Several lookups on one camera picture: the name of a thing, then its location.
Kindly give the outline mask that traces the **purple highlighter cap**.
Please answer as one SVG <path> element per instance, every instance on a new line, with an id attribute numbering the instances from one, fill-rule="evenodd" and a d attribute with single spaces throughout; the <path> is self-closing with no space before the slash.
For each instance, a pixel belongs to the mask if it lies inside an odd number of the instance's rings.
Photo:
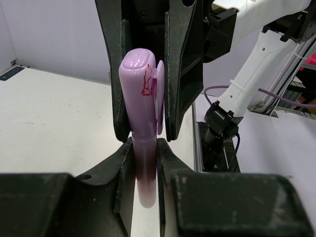
<path id="1" fill-rule="evenodd" d="M 119 79 L 132 134 L 162 133 L 164 63 L 144 48 L 129 51 L 119 67 Z"/>

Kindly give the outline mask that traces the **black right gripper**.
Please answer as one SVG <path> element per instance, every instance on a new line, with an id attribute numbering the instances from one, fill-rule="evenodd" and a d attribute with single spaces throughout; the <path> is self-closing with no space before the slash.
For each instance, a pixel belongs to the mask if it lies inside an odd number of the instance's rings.
<path id="1" fill-rule="evenodd" d="M 203 88 L 203 62 L 231 50 L 238 10 L 212 0 L 122 0 L 131 48 L 146 48 L 165 63 L 168 141 L 176 140 L 186 111 Z"/>

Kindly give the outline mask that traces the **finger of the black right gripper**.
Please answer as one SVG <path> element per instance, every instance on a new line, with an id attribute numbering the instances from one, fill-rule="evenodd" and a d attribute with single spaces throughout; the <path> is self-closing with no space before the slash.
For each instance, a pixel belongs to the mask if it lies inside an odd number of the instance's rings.
<path id="1" fill-rule="evenodd" d="M 116 138 L 125 143 L 130 125 L 119 79 L 119 67 L 126 54 L 128 21 L 122 19 L 122 1 L 97 0 L 95 4 L 110 64 L 114 131 Z"/>

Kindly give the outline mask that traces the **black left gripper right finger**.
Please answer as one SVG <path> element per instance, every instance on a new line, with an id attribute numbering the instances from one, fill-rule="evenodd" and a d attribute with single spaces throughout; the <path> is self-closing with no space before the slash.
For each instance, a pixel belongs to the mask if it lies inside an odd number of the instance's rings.
<path id="1" fill-rule="evenodd" d="M 162 237 L 311 237 L 311 222 L 279 175 L 198 173 L 157 141 Z"/>

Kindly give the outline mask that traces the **pink purple highlighter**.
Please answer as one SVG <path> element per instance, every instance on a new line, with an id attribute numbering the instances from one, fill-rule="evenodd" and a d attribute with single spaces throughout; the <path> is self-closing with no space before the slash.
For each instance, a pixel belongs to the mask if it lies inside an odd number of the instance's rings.
<path id="1" fill-rule="evenodd" d="M 133 137 L 132 143 L 139 201 L 151 208 L 156 202 L 157 134 Z"/>

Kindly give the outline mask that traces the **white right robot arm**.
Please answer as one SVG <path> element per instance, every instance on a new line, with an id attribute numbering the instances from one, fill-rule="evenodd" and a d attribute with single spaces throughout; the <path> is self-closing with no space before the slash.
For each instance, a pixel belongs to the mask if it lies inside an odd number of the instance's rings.
<path id="1" fill-rule="evenodd" d="M 119 80 L 119 66 L 128 51 L 145 48 L 145 66 L 138 93 L 153 94 L 154 67 L 162 61 L 165 129 L 176 140 L 185 112 L 202 91 L 203 65 L 226 53 L 257 29 L 258 41 L 245 64 L 219 98 L 219 105 L 238 121 L 277 61 L 295 45 L 311 38 L 313 0 L 98 0 L 111 70 L 116 138 L 131 131 Z"/>

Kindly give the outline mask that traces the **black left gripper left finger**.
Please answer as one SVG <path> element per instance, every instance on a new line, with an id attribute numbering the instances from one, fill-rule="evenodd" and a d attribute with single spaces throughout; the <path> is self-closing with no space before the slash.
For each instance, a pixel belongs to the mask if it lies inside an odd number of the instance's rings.
<path id="1" fill-rule="evenodd" d="M 128 237 L 135 187 L 132 141 L 82 173 L 3 173 L 3 237 Z"/>

